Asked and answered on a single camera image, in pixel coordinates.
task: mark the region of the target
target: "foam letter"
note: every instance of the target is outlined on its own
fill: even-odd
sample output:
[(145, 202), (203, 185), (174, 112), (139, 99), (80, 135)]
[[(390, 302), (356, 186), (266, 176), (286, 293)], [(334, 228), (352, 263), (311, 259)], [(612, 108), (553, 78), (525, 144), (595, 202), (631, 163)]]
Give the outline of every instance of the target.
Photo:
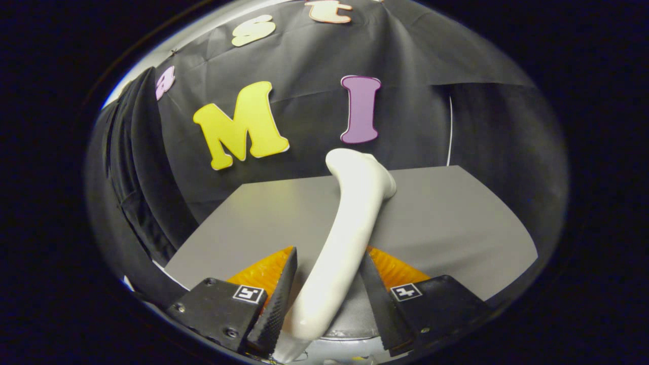
[(241, 47), (250, 42), (266, 37), (275, 30), (275, 23), (273, 23), (272, 16), (260, 15), (257, 18), (244, 21), (239, 24), (233, 31), (232, 44)]
[(175, 79), (176, 77), (173, 75), (173, 66), (167, 68), (162, 73), (158, 82), (156, 82), (156, 100), (160, 100), (162, 94), (169, 91)]
[(309, 18), (321, 21), (323, 23), (349, 23), (352, 21), (352, 18), (348, 16), (338, 15), (338, 9), (343, 10), (352, 10), (352, 7), (349, 5), (341, 5), (340, 1), (336, 0), (322, 0), (322, 1), (310, 1), (305, 6), (311, 6), (309, 11)]
[(194, 113), (194, 123), (201, 126), (212, 154), (213, 169), (232, 166), (232, 156), (223, 151), (223, 146), (240, 161), (245, 160), (246, 134), (250, 134), (250, 154), (254, 157), (274, 155), (289, 148), (288, 140), (280, 135), (271, 113), (268, 94), (272, 88), (270, 82), (260, 81), (241, 89), (233, 119), (215, 104), (205, 105)]
[(378, 137), (374, 129), (374, 95), (381, 82), (374, 77), (345, 76), (340, 84), (349, 92), (347, 130), (340, 140), (347, 144), (368, 142)]

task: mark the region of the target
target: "white curved object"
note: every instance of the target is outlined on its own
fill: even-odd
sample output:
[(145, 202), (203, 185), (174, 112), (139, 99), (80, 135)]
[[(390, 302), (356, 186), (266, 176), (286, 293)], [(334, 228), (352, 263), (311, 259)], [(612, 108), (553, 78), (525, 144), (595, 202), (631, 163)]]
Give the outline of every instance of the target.
[(334, 224), (302, 290), (284, 318), (273, 357), (297, 358), (329, 328), (360, 265), (384, 199), (397, 184), (374, 156), (334, 149), (326, 165), (340, 185)]

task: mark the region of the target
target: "white cable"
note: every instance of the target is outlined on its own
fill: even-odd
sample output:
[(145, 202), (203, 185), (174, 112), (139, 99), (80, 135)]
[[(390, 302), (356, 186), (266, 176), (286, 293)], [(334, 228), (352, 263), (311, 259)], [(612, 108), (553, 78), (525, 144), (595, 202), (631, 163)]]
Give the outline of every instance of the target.
[(448, 103), (450, 107), (450, 137), (448, 138), (448, 158), (447, 166), (450, 164), (450, 145), (453, 142), (453, 101), (448, 97)]

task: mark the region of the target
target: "yellow letter m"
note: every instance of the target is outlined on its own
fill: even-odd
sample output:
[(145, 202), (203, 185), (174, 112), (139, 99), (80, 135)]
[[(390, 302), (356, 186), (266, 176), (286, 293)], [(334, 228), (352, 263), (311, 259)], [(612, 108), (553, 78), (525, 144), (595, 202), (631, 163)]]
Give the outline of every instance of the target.
[(245, 160), (247, 134), (252, 141), (252, 156), (266, 157), (289, 148), (288, 140), (280, 135), (271, 113), (268, 94), (272, 88), (270, 82), (260, 81), (241, 89), (234, 107), (234, 119), (215, 104), (205, 105), (194, 113), (194, 123), (201, 126), (212, 154), (213, 169), (232, 166), (232, 156), (223, 151), (223, 146), (240, 161)]

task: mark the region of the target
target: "screw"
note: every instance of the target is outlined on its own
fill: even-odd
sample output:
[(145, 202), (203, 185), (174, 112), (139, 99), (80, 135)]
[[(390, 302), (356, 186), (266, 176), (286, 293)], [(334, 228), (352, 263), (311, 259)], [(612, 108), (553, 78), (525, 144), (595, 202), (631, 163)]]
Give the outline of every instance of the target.
[(225, 334), (232, 338), (237, 338), (239, 336), (239, 333), (234, 328), (225, 329)]

